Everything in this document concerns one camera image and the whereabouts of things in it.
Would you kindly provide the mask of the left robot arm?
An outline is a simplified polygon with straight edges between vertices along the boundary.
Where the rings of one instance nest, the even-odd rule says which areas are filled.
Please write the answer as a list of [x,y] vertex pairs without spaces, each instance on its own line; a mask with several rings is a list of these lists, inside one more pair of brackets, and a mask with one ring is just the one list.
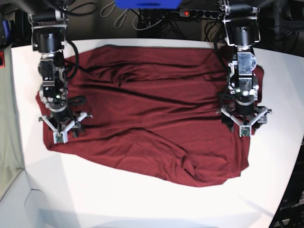
[[250,137],[253,131],[267,123],[270,109],[257,106],[259,81],[254,72],[257,59],[253,46],[260,42],[258,7],[241,0],[220,0],[226,44],[232,48],[228,62],[227,84],[220,95],[222,123],[230,131],[238,126],[239,137]]

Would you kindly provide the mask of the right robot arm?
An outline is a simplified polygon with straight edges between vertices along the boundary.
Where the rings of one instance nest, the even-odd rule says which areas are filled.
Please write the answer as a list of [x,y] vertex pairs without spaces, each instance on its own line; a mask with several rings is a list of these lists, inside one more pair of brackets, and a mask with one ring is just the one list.
[[53,132],[54,143],[67,143],[68,133],[75,137],[84,130],[81,122],[89,116],[86,112],[72,112],[71,107],[83,105],[84,96],[68,98],[68,82],[79,69],[79,52],[66,38],[68,16],[82,17],[85,13],[68,10],[67,0],[27,0],[23,9],[28,14],[32,30],[32,48],[41,54],[38,72],[42,77],[39,90],[41,102],[50,115],[40,117]]

